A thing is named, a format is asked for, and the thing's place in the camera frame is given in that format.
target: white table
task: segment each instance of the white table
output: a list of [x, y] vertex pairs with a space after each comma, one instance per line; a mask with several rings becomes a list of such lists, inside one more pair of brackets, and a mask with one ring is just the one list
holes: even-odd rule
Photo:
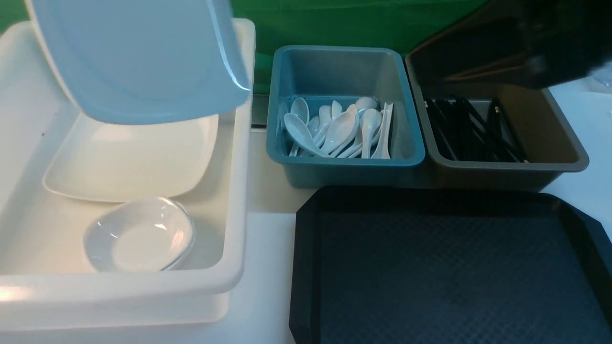
[[[584, 81], [551, 90], [591, 164], [585, 172], [564, 174], [545, 192], [600, 220], [612, 237], [612, 95], [590, 93]], [[267, 157], [265, 137], [252, 135], [245, 271], [224, 319], [205, 325], [0, 334], [0, 343], [293, 344], [287, 322], [295, 212], [314, 191], [288, 185], [282, 168]]]

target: brown plastic bin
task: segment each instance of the brown plastic bin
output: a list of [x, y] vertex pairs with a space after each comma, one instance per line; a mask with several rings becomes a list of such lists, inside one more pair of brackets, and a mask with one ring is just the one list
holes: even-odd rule
[[[417, 114], [427, 148], [427, 167], [437, 188], [540, 191], [562, 173], [580, 172], [589, 157], [550, 91], [508, 84], [455, 84], [421, 87], [406, 57]], [[425, 99], [466, 97], [478, 110], [493, 97], [500, 99], [509, 125], [529, 157], [529, 163], [464, 162], [443, 157], [431, 129]]]

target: green wall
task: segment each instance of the green wall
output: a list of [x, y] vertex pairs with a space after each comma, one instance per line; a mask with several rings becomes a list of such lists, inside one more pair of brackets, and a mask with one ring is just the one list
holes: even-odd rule
[[[288, 44], [387, 47], [404, 55], [485, 0], [231, 0], [257, 29], [255, 92], [267, 92], [272, 55]], [[27, 20], [23, 0], [0, 0], [0, 32]]]

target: teal plastic tray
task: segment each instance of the teal plastic tray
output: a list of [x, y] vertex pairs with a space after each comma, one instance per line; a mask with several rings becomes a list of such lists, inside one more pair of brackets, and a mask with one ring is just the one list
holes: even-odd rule
[[[333, 100], [346, 109], [358, 97], [394, 104], [389, 152], [391, 159], [290, 157], [293, 141], [283, 116], [297, 97], [311, 116]], [[412, 170], [425, 158], [425, 146], [403, 61], [382, 48], [287, 46], [276, 51], [267, 119], [267, 152], [281, 164], [297, 188], [327, 185], [413, 184]]]

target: black tray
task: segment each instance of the black tray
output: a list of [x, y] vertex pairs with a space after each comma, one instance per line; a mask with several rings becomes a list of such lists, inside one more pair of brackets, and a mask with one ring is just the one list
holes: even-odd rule
[[321, 189], [299, 210], [297, 344], [612, 343], [612, 244], [535, 193]]

